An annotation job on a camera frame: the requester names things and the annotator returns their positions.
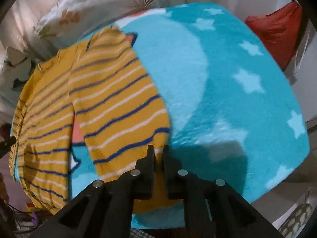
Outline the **turquoise star cartoon blanket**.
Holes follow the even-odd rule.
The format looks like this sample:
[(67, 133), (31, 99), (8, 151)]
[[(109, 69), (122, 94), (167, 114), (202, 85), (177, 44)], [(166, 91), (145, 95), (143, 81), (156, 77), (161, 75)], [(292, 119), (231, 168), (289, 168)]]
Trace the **turquoise star cartoon blanket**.
[[(309, 154), (284, 73), (251, 29), (222, 6), (152, 9), (109, 26), (137, 34), (133, 50), (167, 108), (170, 151), (189, 172), (222, 178), (254, 202)], [(78, 127), (73, 138), (70, 200), (100, 179)]]

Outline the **polka dot fabric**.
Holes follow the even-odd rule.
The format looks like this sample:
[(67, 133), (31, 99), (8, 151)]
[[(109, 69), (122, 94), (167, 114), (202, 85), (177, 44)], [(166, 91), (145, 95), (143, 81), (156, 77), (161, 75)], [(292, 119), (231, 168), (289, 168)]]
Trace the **polka dot fabric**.
[(299, 233), (301, 227), (307, 221), (312, 207), (310, 204), (301, 204), (291, 213), (286, 221), (280, 226), (279, 232), (286, 238), (293, 238)]

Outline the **leaf print pillow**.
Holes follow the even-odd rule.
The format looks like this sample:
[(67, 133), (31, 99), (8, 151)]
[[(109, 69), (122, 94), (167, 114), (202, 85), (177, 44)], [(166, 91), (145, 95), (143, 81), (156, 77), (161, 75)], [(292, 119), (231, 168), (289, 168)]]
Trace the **leaf print pillow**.
[(39, 19), (34, 33), (61, 49), (117, 19), (166, 5), (167, 0), (58, 0)]

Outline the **red plastic bag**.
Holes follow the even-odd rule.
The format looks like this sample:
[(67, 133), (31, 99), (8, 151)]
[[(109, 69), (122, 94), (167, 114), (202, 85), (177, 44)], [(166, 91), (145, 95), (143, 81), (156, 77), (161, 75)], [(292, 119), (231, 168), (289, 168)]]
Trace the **red plastic bag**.
[(302, 16), (301, 5), (293, 1), (271, 14), (249, 16), (244, 22), (284, 70), (296, 54)]

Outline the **yellow striped knit sweater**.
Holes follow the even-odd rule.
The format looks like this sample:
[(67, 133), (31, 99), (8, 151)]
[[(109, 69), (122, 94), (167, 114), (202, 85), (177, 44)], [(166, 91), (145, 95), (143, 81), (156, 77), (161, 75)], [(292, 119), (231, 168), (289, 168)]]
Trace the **yellow striped knit sweater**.
[(35, 207), (56, 213), (70, 201), (70, 157), (78, 127), (104, 182), (155, 151), (170, 134), (162, 97), (133, 50), (136, 33), (109, 26), (38, 64), (14, 112), (11, 176)]

